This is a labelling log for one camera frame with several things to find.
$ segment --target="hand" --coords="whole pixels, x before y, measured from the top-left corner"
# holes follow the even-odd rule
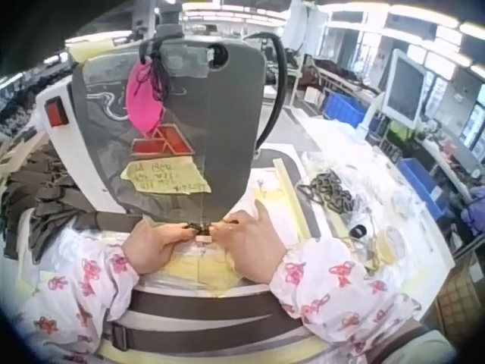
[[[223,222],[212,224],[213,241],[226,248],[233,257],[235,269],[255,283],[269,284],[286,255],[264,205],[256,200],[258,219],[238,211]]]
[[[196,237],[196,231],[187,224],[164,224],[151,227],[143,219],[121,247],[127,261],[138,273],[154,273],[168,263],[176,243]]]

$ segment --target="blue plastic bin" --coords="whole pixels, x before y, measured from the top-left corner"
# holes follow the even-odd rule
[[[367,109],[350,96],[331,93],[324,104],[324,116],[337,119],[356,128],[362,120]],[[375,131],[379,126],[379,119],[373,118],[369,130]]]
[[[434,220],[441,218],[449,205],[448,196],[442,192],[436,201],[433,201],[430,194],[437,185],[423,165],[416,158],[404,158],[399,161],[397,168],[426,203]]]

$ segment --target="left hand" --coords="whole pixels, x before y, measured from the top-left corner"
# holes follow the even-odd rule
[[[176,243],[196,237],[196,231],[187,224],[163,224],[151,227],[141,220],[133,229],[122,249],[127,261],[138,275],[160,270],[168,263]]]

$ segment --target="computer monitor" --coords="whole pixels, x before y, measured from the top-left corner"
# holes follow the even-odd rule
[[[393,50],[382,112],[414,129],[423,103],[426,70],[403,51]]]

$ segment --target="red logo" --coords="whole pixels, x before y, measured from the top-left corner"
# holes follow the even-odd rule
[[[131,152],[139,157],[178,157],[193,155],[194,150],[175,124],[164,124],[145,135],[145,139],[135,139]]]

